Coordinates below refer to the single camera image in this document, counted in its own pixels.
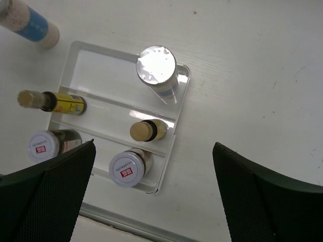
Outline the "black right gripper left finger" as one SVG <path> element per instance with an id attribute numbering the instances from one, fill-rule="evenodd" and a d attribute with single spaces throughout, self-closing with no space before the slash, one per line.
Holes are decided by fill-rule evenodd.
<path id="1" fill-rule="evenodd" d="M 1 176 L 1 241 L 70 241 L 91 176 L 94 141 Z"/>

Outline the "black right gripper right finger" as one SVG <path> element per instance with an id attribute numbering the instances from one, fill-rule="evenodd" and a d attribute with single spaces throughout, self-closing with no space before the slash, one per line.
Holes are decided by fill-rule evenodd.
<path id="1" fill-rule="evenodd" d="M 275 172 L 219 142 L 212 157 L 231 241 L 322 241 L 322 186 Z"/>

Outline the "short spice jar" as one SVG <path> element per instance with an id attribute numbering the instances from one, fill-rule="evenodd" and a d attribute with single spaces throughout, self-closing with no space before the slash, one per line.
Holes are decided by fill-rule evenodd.
<path id="1" fill-rule="evenodd" d="M 130 188 L 139 184 L 152 166 L 151 152 L 132 148 L 113 157 L 109 163 L 109 175 L 116 185 Z"/>
<path id="2" fill-rule="evenodd" d="M 28 142 L 28 156 L 35 162 L 43 162 L 72 150 L 82 144 L 75 130 L 47 130 L 34 133 Z"/>

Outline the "small yellow-label bottle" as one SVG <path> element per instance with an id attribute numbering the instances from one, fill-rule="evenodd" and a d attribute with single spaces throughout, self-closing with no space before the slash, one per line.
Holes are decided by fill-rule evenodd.
<path id="1" fill-rule="evenodd" d="M 134 123 L 130 136 L 137 142 L 151 142 L 162 139 L 167 132 L 167 125 L 160 119 L 146 119 Z"/>
<path id="2" fill-rule="evenodd" d="M 18 94 L 17 101 L 23 108 L 70 115 L 82 115 L 87 108 L 86 101 L 81 96 L 48 91 L 23 90 Z"/>

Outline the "tall blue-label jar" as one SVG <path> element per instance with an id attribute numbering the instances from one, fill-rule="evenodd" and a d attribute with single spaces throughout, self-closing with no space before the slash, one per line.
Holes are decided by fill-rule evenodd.
<path id="1" fill-rule="evenodd" d="M 53 48 L 60 32 L 24 1 L 1 1 L 1 26 L 44 48 Z"/>
<path id="2" fill-rule="evenodd" d="M 154 45 L 138 56 L 136 72 L 139 79 L 165 104 L 177 103 L 179 90 L 177 61 L 166 47 Z"/>

